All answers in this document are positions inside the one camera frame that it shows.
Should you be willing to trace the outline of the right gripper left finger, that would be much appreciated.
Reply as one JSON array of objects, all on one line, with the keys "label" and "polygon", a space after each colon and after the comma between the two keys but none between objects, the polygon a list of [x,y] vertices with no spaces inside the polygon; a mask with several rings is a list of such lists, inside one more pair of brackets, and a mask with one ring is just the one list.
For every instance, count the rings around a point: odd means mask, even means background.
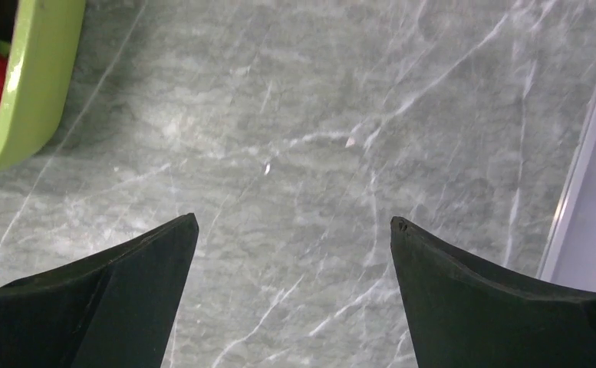
[{"label": "right gripper left finger", "polygon": [[0,367],[159,367],[199,226],[192,213],[0,287]]}]

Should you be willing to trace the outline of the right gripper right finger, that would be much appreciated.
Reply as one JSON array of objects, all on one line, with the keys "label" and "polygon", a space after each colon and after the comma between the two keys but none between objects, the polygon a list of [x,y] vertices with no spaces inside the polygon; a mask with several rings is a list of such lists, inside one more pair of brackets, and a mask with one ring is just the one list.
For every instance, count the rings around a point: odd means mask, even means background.
[{"label": "right gripper right finger", "polygon": [[596,292],[520,274],[394,217],[390,250],[421,367],[596,367]]}]

